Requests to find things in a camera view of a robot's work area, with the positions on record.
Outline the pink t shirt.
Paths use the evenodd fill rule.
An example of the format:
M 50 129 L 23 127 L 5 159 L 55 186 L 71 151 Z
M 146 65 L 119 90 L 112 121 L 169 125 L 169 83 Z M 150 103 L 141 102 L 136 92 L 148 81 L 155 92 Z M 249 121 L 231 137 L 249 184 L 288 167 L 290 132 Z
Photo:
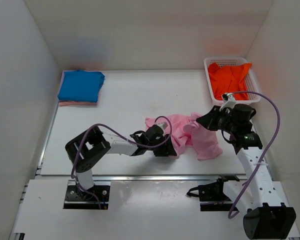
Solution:
M 172 131 L 171 143 L 176 156 L 182 155 L 186 148 L 192 148 L 196 152 L 199 161 L 215 159 L 223 153 L 219 146 L 216 133 L 209 131 L 196 122 L 202 115 L 192 112 L 190 115 L 172 114 L 167 118 L 172 128 L 167 127 L 165 132 Z

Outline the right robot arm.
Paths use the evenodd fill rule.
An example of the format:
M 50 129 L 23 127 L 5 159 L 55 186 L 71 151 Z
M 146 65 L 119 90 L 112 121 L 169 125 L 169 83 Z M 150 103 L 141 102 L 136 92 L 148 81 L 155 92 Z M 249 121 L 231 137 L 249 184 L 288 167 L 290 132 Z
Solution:
M 233 146 L 247 176 L 242 185 L 234 180 L 216 185 L 216 198 L 229 198 L 233 203 L 231 210 L 243 214 L 243 229 L 250 240 L 284 240 L 293 227 L 296 212 L 280 197 L 270 176 L 264 161 L 265 148 L 253 131 L 251 119 L 256 113 L 246 104 L 225 108 L 215 105 L 196 122 L 209 131 L 230 135 L 227 142 Z

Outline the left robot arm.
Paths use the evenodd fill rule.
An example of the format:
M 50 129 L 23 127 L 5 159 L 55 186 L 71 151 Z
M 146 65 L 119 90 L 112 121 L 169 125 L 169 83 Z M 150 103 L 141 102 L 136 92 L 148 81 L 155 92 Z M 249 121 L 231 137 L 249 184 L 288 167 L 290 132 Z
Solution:
M 72 162 L 71 177 L 75 179 L 75 193 L 83 201 L 99 200 L 94 189 L 92 168 L 106 154 L 136 157 L 151 151 L 155 157 L 176 157 L 171 134 L 165 132 L 167 128 L 167 123 L 158 123 L 122 138 L 104 133 L 95 126 L 70 140 L 65 145 L 65 151 Z

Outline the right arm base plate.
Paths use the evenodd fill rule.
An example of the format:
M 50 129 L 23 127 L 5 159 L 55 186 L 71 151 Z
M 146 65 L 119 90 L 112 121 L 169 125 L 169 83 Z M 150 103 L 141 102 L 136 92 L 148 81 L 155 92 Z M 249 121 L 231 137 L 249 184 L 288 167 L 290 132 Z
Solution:
M 221 175 L 210 183 L 200 183 L 186 193 L 189 198 L 198 198 L 201 212 L 227 212 L 231 209 L 232 201 L 224 193 L 226 182 L 239 183 L 236 175 Z

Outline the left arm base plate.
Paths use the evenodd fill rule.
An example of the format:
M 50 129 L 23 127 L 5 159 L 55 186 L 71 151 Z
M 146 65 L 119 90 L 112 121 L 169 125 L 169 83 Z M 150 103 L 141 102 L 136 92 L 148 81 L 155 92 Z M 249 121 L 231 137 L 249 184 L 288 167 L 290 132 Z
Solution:
M 98 197 L 97 199 L 81 191 L 74 181 L 68 181 L 65 192 L 63 208 L 68 210 L 107 210 L 109 208 L 110 184 L 97 184 L 88 190 Z

